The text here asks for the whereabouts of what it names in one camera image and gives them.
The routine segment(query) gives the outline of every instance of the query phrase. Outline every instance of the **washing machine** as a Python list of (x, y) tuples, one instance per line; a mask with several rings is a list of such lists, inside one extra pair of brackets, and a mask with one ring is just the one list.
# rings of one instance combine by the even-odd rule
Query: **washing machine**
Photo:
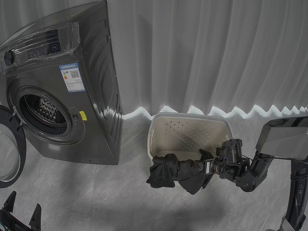
[(16, 156), (0, 188), (20, 176), (25, 138), (44, 157), (117, 165), (122, 112), (106, 1), (41, 18), (8, 38), (0, 102), (0, 134)]

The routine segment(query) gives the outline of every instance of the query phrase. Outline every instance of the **qr code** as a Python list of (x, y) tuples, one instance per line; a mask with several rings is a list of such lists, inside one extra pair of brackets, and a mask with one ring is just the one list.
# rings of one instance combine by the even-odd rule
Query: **qr code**
[(71, 76), (72, 78), (79, 78), (80, 76), (79, 76), (78, 70), (72, 70)]

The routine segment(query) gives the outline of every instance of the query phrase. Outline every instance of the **white plastic basket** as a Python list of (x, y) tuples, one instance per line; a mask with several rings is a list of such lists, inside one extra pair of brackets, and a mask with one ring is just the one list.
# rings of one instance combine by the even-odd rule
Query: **white plastic basket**
[(200, 160), (199, 149), (216, 156), (216, 148), (232, 138), (228, 122), (221, 117), (162, 112), (154, 116), (148, 133), (148, 155), (174, 153), (179, 161)]

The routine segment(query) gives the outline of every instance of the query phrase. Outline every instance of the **marble floor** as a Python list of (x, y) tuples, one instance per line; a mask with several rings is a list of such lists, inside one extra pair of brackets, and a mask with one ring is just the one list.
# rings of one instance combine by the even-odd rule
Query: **marble floor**
[[(240, 115), (227, 118), (233, 136), (243, 140), (244, 155), (254, 156), (263, 124), (274, 118), (261, 117), (257, 112), (246, 119)], [(151, 166), (147, 155), (150, 123), (142, 114), (124, 121), (118, 166), (44, 158), (27, 141), (24, 171), (11, 187), (0, 189), (0, 204), (15, 190), (13, 214), (28, 224), (39, 203), (42, 230), (53, 231), (279, 228), (289, 197), (290, 162), (274, 160), (265, 181), (251, 193), (217, 175), (195, 195), (181, 187), (154, 189), (145, 182)], [(308, 229), (307, 222), (302, 230)]]

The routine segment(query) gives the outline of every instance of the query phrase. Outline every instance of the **plastic wrap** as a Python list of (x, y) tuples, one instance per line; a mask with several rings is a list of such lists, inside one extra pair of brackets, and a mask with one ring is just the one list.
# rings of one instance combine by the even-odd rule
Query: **plastic wrap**
[[(34, 63), (38, 60), (71, 54), (80, 43), (78, 22), (58, 24), (22, 37), (0, 51), (2, 71)], [(13, 62), (7, 66), (5, 53), (11, 51)]]

